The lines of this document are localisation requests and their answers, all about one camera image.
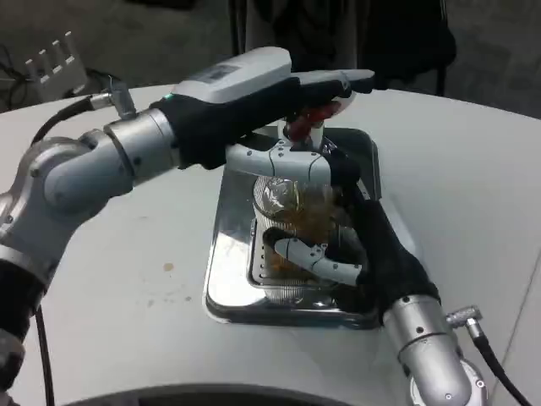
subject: gray floor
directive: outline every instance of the gray floor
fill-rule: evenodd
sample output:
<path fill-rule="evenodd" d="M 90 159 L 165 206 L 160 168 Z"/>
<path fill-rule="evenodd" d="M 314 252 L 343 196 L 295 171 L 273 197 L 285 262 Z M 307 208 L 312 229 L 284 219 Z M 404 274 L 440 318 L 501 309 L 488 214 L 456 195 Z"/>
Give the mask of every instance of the gray floor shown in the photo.
<path fill-rule="evenodd" d="M 541 0 L 447 0 L 447 8 L 458 44 L 447 96 L 541 118 Z M 123 0 L 0 0 L 0 43 L 19 66 L 67 30 L 87 66 L 130 86 L 178 82 L 230 52 L 224 0 L 199 0 L 191 12 Z M 434 76 L 396 87 L 430 93 Z"/>

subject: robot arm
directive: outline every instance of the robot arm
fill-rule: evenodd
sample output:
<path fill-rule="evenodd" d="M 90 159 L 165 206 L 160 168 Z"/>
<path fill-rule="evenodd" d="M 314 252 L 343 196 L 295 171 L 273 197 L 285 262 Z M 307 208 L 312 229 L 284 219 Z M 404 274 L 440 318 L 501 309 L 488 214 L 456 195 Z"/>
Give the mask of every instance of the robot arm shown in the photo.
<path fill-rule="evenodd" d="M 350 214 L 369 252 L 382 324 L 391 332 L 399 360 L 425 404 L 475 404 L 467 403 L 470 381 L 437 290 L 381 202 L 362 197 L 353 162 L 346 156 L 298 151 L 287 140 L 245 136 L 305 107 L 349 97 L 353 90 L 370 92 L 372 81 L 369 71 L 292 74 L 287 51 L 260 48 L 185 80 L 134 118 L 92 130 L 79 140 L 53 138 L 31 147 L 12 188 L 0 195 L 0 390 L 9 389 L 17 376 L 29 319 L 79 226 L 112 197 L 171 169 L 194 164 L 212 169 L 227 163 L 246 173 L 336 184 L 344 190 L 354 185 Z M 361 221 L 364 216 L 370 220 Z M 308 263 L 319 247 L 283 235 L 271 237 L 277 251 L 285 249 L 289 259 L 313 273 L 328 277 L 335 269 L 325 250 L 318 261 Z M 340 269 L 340 282 L 356 284 L 355 264 Z M 442 362 L 440 367 L 431 357 Z M 435 370 L 441 375 L 427 375 Z"/>

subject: round table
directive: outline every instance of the round table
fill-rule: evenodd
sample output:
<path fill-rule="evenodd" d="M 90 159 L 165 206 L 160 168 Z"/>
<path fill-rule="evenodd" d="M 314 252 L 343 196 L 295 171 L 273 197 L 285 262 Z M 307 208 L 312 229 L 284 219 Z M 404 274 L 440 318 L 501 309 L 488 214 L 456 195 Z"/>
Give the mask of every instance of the round table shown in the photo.
<path fill-rule="evenodd" d="M 138 108 L 170 90 L 133 91 Z M 0 116 L 0 189 L 37 129 L 69 101 Z M 89 112 L 50 136 L 117 119 Z M 380 151 L 382 183 L 424 252 L 445 310 L 479 305 L 511 379 L 541 403 L 534 369 L 541 280 L 541 122 L 400 91 L 359 95 L 329 126 L 359 128 Z M 113 199 L 74 235 L 43 310 L 58 404 L 140 387 L 242 382 L 357 405 L 405 404 L 384 332 L 221 324 L 202 291 L 222 169 L 172 171 Z M 465 332 L 494 405 L 513 404 Z M 34 322 L 11 394 L 44 404 Z"/>

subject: metal tray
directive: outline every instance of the metal tray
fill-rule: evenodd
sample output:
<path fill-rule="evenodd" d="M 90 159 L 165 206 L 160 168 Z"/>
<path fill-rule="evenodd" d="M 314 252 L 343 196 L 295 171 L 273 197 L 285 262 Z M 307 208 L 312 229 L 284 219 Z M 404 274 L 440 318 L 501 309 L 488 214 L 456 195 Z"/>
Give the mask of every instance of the metal tray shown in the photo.
<path fill-rule="evenodd" d="M 351 157 L 358 157 L 362 165 L 369 162 L 369 170 L 363 170 L 363 181 L 369 193 L 379 197 L 377 151 L 370 138 L 352 129 L 325 129 L 325 136 Z M 344 143 L 351 145 L 352 151 L 344 148 Z M 256 236 L 254 181 L 253 175 L 224 170 L 205 279 L 204 296 L 210 315 L 219 321 L 248 324 L 377 327 L 375 311 L 348 313 L 338 309 L 332 300 L 299 306 L 277 304 L 267 297 L 265 289 L 250 283 Z"/>

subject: cable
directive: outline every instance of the cable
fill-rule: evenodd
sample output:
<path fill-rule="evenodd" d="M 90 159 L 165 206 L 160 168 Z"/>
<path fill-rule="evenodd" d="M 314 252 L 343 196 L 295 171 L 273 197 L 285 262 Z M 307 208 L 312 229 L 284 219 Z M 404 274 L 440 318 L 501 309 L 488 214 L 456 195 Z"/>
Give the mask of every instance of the cable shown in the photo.
<path fill-rule="evenodd" d="M 54 390 L 52 387 L 51 360 L 49 359 L 49 348 L 45 334 L 45 322 L 41 306 L 36 312 L 37 337 L 40 342 L 41 365 L 43 366 L 43 382 L 45 385 L 46 406 L 54 406 Z"/>
<path fill-rule="evenodd" d="M 511 382 L 507 374 L 505 373 L 500 362 L 496 358 L 494 351 L 490 347 L 489 340 L 485 335 L 480 337 L 473 337 L 473 343 L 475 347 L 479 350 L 479 353 L 483 355 L 484 361 L 489 366 L 492 373 L 500 380 L 501 384 L 509 392 L 512 397 L 521 405 L 521 406 L 532 406 L 531 403 L 522 395 L 522 393 L 516 388 L 516 386 Z"/>
<path fill-rule="evenodd" d="M 60 123 L 61 121 L 67 120 L 68 118 L 75 117 L 82 112 L 89 112 L 93 110 L 92 103 L 90 102 L 91 96 L 87 96 L 84 99 L 78 100 L 73 104 L 63 108 L 57 112 L 54 116 L 49 118 L 45 124 L 37 131 L 34 139 L 31 142 L 31 145 L 34 145 L 36 142 L 40 142 L 46 136 L 46 134 L 51 130 L 52 127 Z"/>

